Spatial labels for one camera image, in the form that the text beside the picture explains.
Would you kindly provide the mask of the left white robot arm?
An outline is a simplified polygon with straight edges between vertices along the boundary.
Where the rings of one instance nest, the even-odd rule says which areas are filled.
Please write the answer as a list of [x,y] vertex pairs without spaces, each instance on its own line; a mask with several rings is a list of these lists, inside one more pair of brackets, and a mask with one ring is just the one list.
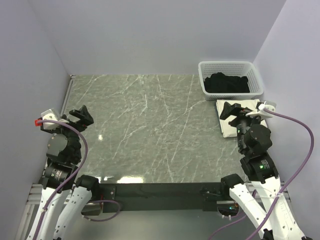
[[34,124],[51,134],[47,143],[47,166],[43,172],[39,207],[27,240],[62,240],[77,214],[88,201],[100,195],[95,177],[77,178],[88,157],[88,143],[82,132],[94,123],[83,105],[69,114],[77,121],[60,115],[54,109],[41,113]]

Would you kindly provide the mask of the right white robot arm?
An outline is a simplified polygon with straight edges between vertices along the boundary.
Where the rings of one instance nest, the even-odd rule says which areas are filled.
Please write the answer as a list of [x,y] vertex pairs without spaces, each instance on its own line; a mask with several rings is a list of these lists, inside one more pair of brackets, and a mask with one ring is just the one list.
[[[268,101],[258,102],[255,110],[242,107],[239,103],[224,103],[219,118],[224,121],[230,116],[234,117],[228,124],[236,129],[238,152],[243,156],[240,160],[241,167],[254,192],[259,195],[261,203],[256,201],[237,174],[221,178],[219,193],[226,200],[233,199],[254,225],[255,231],[248,236],[249,240],[256,235],[262,240],[307,240],[309,237],[296,222],[284,191],[308,162],[314,149],[315,138],[306,124],[276,113],[275,110],[275,105]],[[285,184],[281,184],[276,165],[268,153],[268,149],[273,145],[271,130],[261,124],[263,120],[273,116],[303,126],[310,136],[307,156]]]

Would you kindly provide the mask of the black t shirt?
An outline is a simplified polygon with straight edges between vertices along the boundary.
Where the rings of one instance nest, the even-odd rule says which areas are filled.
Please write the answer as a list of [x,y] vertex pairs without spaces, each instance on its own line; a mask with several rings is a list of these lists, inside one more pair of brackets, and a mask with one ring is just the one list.
[[213,73],[204,80],[204,88],[208,93],[250,93],[246,76],[230,76],[222,72]]

